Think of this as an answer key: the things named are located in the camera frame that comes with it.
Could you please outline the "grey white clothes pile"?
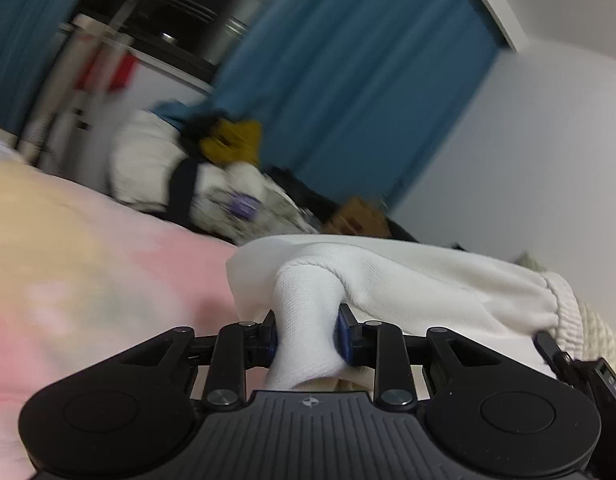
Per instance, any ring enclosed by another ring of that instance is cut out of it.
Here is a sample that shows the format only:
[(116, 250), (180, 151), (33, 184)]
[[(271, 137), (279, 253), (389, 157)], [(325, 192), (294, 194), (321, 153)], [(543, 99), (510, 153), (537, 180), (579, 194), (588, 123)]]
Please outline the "grey white clothes pile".
[(266, 236), (317, 232), (283, 188), (248, 162), (201, 164), (189, 215), (197, 228), (236, 246)]

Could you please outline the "mustard yellow garment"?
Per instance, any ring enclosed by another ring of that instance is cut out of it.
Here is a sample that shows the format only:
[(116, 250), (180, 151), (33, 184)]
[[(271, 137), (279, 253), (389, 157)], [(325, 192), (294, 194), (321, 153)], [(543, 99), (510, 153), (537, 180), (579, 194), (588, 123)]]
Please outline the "mustard yellow garment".
[(221, 118), (210, 129), (209, 136), (201, 142), (201, 154), (216, 166), (230, 166), (246, 162), (259, 166), (259, 146), (262, 139), (262, 126), (257, 120), (230, 122)]

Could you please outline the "brown paper bag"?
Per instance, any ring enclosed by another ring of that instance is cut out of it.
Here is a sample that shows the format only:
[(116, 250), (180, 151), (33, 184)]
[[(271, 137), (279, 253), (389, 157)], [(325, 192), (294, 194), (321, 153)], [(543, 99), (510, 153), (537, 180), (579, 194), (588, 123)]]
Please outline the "brown paper bag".
[(358, 197), (352, 197), (323, 226), (324, 234), (389, 238), (385, 214)]

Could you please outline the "pastel tie-dye duvet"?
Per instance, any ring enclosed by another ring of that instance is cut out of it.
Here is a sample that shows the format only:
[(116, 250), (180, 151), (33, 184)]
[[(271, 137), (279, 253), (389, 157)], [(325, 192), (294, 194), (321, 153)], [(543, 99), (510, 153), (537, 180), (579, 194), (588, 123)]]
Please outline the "pastel tie-dye duvet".
[(234, 322), (233, 252), (0, 141), (0, 479), (31, 476), (17, 419), (35, 392), (172, 327)]

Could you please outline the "white sweatpants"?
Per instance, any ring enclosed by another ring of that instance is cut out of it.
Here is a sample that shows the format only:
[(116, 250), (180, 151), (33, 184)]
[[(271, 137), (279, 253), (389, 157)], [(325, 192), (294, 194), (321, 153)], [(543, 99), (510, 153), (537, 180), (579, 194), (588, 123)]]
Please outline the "white sweatpants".
[(550, 369), (532, 342), (539, 330), (583, 356), (582, 315), (560, 275), (471, 252), (362, 236), (270, 236), (238, 248), (227, 281), (241, 318), (275, 315), (279, 348), (265, 378), (272, 390), (372, 385), (367, 368), (351, 367), (335, 348), (341, 304), (360, 321), (408, 335), (449, 328), (543, 374)]

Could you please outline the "left blue curtain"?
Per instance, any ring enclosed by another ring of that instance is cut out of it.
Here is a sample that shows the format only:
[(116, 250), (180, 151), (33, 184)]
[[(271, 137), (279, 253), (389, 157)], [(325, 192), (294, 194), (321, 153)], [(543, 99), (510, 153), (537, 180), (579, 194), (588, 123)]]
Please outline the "left blue curtain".
[(22, 131), (58, 26), (78, 1), (0, 0), (0, 128)]

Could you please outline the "folding drying rack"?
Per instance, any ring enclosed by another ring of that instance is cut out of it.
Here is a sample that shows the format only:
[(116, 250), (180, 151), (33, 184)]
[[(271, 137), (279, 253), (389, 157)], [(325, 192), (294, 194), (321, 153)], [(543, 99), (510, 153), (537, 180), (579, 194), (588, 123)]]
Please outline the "folding drying rack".
[(92, 126), (93, 114), (103, 103), (107, 81), (100, 79), (92, 90), (76, 90), (75, 84), (93, 55), (115, 63), (129, 51), (132, 38), (122, 32), (141, 0), (124, 0), (109, 22), (78, 14), (65, 28), (63, 42), (49, 75), (31, 110), (27, 130), (21, 133), (15, 148), (28, 164), (39, 168), (44, 157), (52, 155), (55, 133), (72, 136)]

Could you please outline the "red cloth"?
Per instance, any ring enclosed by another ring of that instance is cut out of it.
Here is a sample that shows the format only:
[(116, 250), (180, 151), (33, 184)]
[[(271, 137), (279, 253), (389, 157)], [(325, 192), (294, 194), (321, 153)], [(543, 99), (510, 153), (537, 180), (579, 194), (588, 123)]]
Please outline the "red cloth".
[(75, 89), (92, 90), (100, 79), (105, 79), (107, 93), (122, 91), (130, 86), (138, 62), (139, 59), (130, 51), (115, 63), (105, 62), (102, 55), (93, 55), (77, 79)]

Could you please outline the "blue curtain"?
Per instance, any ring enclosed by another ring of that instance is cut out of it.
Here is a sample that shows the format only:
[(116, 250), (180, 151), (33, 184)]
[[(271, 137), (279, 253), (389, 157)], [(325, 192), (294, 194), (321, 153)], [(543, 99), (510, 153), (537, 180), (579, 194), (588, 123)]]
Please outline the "blue curtain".
[(275, 0), (201, 102), (260, 122), (260, 161), (312, 191), (394, 205), (451, 132), (504, 44), (481, 0)]
[(0, 128), (22, 131), (58, 26), (78, 1), (0, 0)]

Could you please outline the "white puffy jacket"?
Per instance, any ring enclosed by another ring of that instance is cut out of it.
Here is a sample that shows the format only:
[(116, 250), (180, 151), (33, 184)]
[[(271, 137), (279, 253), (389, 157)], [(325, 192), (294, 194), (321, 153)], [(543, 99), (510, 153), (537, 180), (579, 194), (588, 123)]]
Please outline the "white puffy jacket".
[(148, 110), (137, 110), (116, 136), (110, 186), (117, 202), (140, 211), (164, 211), (172, 171), (185, 157), (179, 131)]

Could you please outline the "dark window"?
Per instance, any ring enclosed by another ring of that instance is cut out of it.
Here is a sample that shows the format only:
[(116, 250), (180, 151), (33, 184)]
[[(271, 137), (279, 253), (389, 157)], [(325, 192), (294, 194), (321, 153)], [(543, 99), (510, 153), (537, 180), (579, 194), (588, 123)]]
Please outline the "dark window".
[[(120, 30), (132, 47), (208, 82), (275, 0), (139, 0)], [(109, 22), (124, 0), (79, 0), (75, 14)]]

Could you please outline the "right blue curtain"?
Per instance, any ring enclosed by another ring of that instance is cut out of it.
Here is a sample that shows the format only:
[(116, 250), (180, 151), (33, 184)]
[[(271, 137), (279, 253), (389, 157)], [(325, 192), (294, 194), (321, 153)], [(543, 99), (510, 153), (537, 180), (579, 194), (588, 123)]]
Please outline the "right blue curtain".
[(201, 102), (260, 122), (260, 161), (312, 191), (394, 205), (451, 132), (504, 44), (481, 0), (275, 0)]

